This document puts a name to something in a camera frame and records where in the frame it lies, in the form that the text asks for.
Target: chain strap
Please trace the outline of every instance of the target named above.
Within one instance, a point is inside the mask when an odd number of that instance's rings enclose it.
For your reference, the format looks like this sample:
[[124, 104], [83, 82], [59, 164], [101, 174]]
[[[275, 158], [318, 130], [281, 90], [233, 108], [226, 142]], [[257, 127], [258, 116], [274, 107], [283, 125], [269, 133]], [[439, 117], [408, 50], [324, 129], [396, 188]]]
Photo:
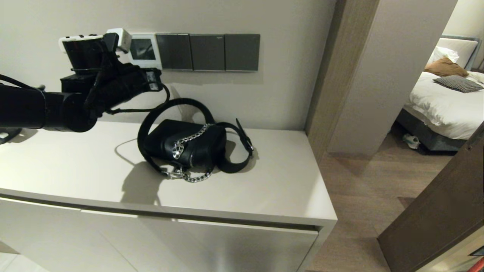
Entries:
[[[175, 144], [173, 145], [173, 158], [179, 159], [183, 151], [185, 150], [185, 146], [183, 144], [200, 137], [203, 133], [205, 133], [205, 131], [207, 131], [207, 129], [211, 125], [213, 124], [205, 124], [197, 133], [185, 138], [181, 138], [180, 140], [176, 141]], [[200, 182], [208, 179], [212, 175], [212, 170], [208, 171], [202, 176], [195, 177], [195, 178], [190, 177], [190, 173], [188, 171], [183, 171], [183, 169], [181, 168], [176, 168], [172, 172], [166, 172], [166, 174], [171, 179], [184, 179], [187, 182], [196, 183], [196, 182]]]
[[181, 157], [183, 151], [185, 150], [185, 146], [183, 144], [200, 137], [205, 131], [207, 131], [208, 127], [210, 127], [211, 125], [213, 124], [205, 124], [199, 132], [178, 140], [175, 145], [173, 145], [173, 158], [178, 160]]

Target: headboard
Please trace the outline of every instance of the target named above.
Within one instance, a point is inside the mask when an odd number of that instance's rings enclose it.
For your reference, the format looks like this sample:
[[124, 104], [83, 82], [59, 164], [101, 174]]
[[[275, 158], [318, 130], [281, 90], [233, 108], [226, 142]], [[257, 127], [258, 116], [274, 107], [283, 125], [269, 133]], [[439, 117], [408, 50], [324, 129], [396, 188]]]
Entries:
[[457, 51], [459, 59], [455, 62], [467, 71], [472, 69], [482, 40], [473, 37], [442, 35], [437, 46]]

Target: light switch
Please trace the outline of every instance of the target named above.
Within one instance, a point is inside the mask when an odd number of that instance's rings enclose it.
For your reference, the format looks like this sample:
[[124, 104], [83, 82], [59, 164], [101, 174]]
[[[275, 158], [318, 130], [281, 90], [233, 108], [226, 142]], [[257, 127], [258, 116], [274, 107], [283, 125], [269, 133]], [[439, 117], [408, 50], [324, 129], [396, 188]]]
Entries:
[[193, 70], [188, 34], [157, 34], [163, 69]]
[[225, 71], [224, 36], [190, 34], [193, 70]]
[[259, 45], [260, 34], [225, 34], [225, 69], [257, 71]]

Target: black handbag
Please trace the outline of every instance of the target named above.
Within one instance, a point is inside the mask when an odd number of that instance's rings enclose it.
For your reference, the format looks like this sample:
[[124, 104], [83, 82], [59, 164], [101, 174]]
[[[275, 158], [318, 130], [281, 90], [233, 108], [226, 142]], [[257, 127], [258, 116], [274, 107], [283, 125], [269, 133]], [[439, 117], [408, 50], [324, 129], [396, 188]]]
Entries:
[[[151, 126], [165, 110], [177, 105], [192, 105], [200, 109], [205, 117], [205, 125], [176, 120], [163, 120], [151, 133]], [[144, 119], [138, 132], [138, 149], [145, 160], [158, 172], [171, 179], [184, 179], [199, 182], [207, 179], [217, 166], [225, 173], [236, 173], [250, 161], [254, 147], [242, 126], [219, 122], [216, 123], [211, 112], [202, 103], [189, 98], [178, 98], [159, 105]], [[226, 157], [226, 129], [234, 130], [240, 137], [244, 148], [249, 152], [241, 163], [232, 163]], [[153, 158], [158, 158], [175, 167], [172, 172], [164, 171]], [[192, 178], [190, 168], [204, 168], [203, 176]]]

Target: brown pillow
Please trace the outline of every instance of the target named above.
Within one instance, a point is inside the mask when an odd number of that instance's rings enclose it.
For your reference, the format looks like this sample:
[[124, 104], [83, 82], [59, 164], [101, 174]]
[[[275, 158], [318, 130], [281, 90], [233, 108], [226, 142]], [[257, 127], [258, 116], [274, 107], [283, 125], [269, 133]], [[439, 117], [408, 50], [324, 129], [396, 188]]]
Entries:
[[469, 73], [462, 69], [457, 63], [453, 63], [447, 57], [443, 57], [425, 66], [424, 72], [433, 73], [438, 76], [462, 76], [467, 77]]

